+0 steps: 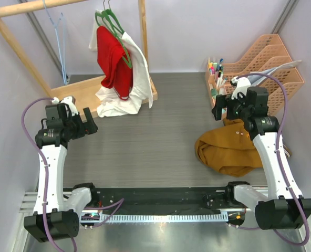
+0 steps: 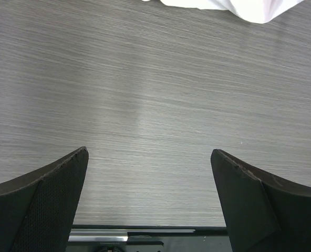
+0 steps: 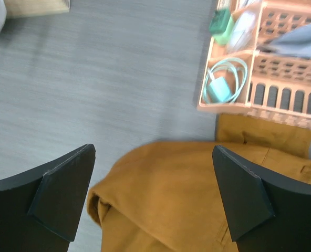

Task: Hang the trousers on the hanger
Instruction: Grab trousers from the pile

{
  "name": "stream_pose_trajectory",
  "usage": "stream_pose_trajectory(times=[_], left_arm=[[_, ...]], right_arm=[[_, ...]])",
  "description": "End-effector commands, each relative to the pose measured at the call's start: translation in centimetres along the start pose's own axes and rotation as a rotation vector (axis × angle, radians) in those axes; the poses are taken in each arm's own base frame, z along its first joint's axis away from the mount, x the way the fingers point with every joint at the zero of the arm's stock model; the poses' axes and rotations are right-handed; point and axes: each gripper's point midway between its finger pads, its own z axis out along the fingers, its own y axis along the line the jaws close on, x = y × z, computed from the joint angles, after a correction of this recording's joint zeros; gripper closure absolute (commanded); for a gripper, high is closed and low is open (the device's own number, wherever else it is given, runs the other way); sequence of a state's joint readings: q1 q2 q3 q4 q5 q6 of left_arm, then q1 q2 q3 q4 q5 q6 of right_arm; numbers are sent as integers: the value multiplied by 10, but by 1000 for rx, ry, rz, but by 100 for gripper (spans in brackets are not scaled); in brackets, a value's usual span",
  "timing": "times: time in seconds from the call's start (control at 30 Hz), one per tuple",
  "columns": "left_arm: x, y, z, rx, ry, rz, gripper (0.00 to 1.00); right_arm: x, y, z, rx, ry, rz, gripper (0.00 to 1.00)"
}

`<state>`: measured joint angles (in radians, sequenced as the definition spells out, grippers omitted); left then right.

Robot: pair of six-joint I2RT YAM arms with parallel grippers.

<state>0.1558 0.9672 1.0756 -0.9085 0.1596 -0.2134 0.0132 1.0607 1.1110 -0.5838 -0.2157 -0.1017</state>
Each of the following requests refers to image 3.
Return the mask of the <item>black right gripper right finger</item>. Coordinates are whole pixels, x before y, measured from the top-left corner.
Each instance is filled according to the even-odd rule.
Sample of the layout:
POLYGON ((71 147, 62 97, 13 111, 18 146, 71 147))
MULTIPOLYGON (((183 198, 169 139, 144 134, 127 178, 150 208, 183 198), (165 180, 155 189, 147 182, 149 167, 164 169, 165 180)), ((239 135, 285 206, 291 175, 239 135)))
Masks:
POLYGON ((217 145, 213 166, 239 251, 311 251, 311 185, 217 145))

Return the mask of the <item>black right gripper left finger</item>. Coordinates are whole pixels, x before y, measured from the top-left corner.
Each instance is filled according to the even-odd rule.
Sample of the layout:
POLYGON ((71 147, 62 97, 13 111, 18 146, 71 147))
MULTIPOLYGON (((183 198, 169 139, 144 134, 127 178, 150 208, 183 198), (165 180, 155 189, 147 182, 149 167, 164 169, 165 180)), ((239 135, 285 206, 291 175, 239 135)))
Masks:
POLYGON ((67 251, 95 164, 93 144, 0 180, 0 251, 67 251))

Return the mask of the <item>mustard brown trousers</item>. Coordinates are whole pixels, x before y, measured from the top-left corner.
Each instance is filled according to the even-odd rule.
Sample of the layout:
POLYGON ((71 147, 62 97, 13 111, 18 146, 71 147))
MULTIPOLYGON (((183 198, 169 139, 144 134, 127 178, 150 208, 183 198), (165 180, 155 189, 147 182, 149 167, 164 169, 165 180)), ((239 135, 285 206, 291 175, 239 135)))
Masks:
POLYGON ((88 194, 101 251, 237 251, 212 152, 221 144, 247 160, 311 184, 311 132, 222 114, 215 141, 158 141, 122 156, 88 194))

